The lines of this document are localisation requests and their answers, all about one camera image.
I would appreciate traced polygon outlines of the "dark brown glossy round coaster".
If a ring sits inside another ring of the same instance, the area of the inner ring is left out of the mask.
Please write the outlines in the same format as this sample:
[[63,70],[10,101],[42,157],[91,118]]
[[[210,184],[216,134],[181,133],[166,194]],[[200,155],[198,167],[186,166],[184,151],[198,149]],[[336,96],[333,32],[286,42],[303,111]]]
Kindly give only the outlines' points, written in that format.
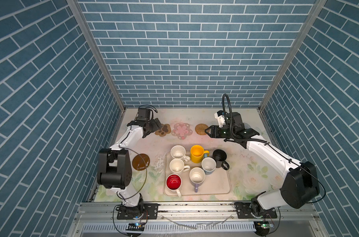
[[138,154],[132,160],[132,167],[137,171],[143,171],[150,165],[150,158],[147,154]]

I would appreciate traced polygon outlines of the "beige serving tray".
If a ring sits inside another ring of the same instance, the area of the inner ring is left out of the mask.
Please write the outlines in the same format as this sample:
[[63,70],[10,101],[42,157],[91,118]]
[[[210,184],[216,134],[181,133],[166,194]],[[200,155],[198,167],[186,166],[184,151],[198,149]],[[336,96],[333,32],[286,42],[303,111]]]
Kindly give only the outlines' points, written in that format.
[[[165,158],[165,179],[173,174],[170,171],[169,164],[173,160],[170,152],[166,154]],[[184,162],[185,165],[190,166],[190,168],[201,167],[201,163],[195,164],[192,161]],[[182,180],[180,187],[180,192],[182,196],[191,196],[191,195],[219,195],[219,194],[228,194],[231,192],[231,183],[228,171],[223,168],[216,168],[216,170],[210,174],[206,175],[205,181],[200,185],[198,192],[194,191],[194,186],[190,182],[189,178],[190,171],[179,174]],[[176,193],[172,192],[166,187],[164,183],[164,193],[167,196],[175,197]]]

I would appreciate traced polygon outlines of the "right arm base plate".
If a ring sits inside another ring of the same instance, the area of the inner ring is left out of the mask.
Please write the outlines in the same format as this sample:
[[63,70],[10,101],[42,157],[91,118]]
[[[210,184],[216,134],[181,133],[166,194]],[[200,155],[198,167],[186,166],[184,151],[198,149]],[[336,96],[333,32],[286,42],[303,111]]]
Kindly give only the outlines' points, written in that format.
[[274,208],[264,210],[257,203],[251,202],[235,202],[233,204],[234,208],[237,211],[237,216],[239,219],[251,219],[251,218],[277,218],[277,213]]

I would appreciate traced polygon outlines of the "brown paw shaped coaster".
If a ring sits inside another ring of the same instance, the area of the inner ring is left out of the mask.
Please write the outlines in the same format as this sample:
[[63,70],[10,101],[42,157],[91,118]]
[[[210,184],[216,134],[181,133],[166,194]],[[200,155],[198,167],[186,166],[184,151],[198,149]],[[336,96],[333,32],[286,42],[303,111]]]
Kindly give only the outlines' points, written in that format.
[[171,127],[169,124],[164,124],[159,130],[155,131],[155,135],[158,135],[160,137],[164,137],[167,134],[170,134],[171,131]]

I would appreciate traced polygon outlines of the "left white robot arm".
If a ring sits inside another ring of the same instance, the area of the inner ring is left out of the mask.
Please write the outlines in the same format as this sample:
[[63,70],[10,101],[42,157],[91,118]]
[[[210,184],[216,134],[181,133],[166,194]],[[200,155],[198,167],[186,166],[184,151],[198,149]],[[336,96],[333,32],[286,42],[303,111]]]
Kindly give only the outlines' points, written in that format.
[[158,110],[152,105],[141,105],[135,119],[127,124],[124,135],[110,148],[103,148],[98,153],[97,183],[115,192],[122,204],[128,208],[141,208],[143,198],[130,184],[132,165],[129,151],[139,140],[162,128],[153,113]]

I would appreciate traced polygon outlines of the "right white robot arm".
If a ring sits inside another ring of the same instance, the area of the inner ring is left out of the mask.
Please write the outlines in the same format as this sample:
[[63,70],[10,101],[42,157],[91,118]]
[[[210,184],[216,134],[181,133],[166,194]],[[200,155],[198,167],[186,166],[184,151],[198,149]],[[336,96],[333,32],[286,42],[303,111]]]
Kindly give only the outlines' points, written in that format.
[[270,145],[257,131],[246,128],[237,112],[218,111],[215,118],[218,125],[212,125],[205,130],[209,137],[241,145],[265,160],[281,173],[284,179],[281,188],[261,193],[251,200],[250,208],[253,215],[261,216],[272,208],[285,205],[299,209],[320,194],[314,164],[302,163]]

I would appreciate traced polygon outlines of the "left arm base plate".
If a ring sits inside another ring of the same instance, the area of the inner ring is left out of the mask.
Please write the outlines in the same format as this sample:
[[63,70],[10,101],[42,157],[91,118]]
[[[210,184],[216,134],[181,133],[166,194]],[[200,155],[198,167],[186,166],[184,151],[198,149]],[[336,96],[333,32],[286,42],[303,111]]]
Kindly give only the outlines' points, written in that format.
[[117,220],[137,220],[137,219],[157,219],[158,214],[157,203],[144,203],[134,207],[121,205],[116,208]]

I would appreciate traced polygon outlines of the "pink flower coaster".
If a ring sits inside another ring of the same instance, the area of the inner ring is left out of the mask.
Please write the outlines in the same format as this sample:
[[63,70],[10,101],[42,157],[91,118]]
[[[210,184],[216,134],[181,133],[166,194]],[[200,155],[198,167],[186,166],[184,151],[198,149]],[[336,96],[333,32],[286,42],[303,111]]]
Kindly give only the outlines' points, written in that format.
[[176,123],[171,134],[180,140],[186,139],[193,134],[188,123]]

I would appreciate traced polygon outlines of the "black mug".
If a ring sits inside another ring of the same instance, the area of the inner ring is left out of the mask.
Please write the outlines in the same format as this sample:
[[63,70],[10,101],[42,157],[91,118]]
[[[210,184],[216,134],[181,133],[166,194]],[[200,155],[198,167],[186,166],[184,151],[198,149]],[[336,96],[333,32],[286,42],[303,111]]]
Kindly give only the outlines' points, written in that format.
[[213,152],[212,158],[216,162],[216,168],[223,168],[224,170],[229,170],[230,165],[227,162],[227,154],[221,149],[217,149]]

